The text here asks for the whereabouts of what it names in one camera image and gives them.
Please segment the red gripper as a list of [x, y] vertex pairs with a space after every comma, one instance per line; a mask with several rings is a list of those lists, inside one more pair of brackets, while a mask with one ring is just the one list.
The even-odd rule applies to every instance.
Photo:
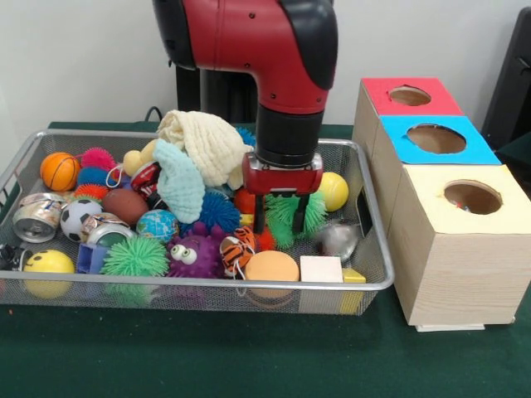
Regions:
[[242, 161], [244, 188], [255, 195], [253, 231], [262, 233], [266, 225], [264, 196], [274, 192], [300, 195], [294, 212], [292, 231], [304, 231], [309, 194], [316, 192], [323, 176], [323, 159], [319, 153], [311, 163], [299, 168], [282, 168], [262, 163], [254, 153], [247, 153]]

